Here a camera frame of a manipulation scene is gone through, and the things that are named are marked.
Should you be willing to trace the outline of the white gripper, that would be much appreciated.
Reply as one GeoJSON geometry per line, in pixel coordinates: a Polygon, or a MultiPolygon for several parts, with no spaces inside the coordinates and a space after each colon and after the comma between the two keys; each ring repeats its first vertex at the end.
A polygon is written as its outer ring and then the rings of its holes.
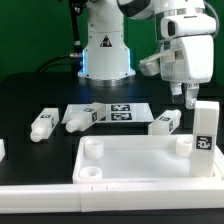
{"type": "Polygon", "coordinates": [[[194,109],[198,83],[207,83],[213,74],[214,43],[210,35],[180,37],[170,41],[167,55],[160,58],[163,80],[170,81],[172,102],[183,104],[182,84],[185,85],[185,105],[194,109]]]}

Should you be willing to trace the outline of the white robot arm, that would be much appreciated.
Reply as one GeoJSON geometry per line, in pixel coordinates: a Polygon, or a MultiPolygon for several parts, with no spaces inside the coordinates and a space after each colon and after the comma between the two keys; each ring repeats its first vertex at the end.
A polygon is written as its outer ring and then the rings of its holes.
{"type": "Polygon", "coordinates": [[[119,85],[140,70],[170,83],[173,102],[195,107],[211,80],[218,21],[204,0],[87,0],[81,80],[119,85]]]}

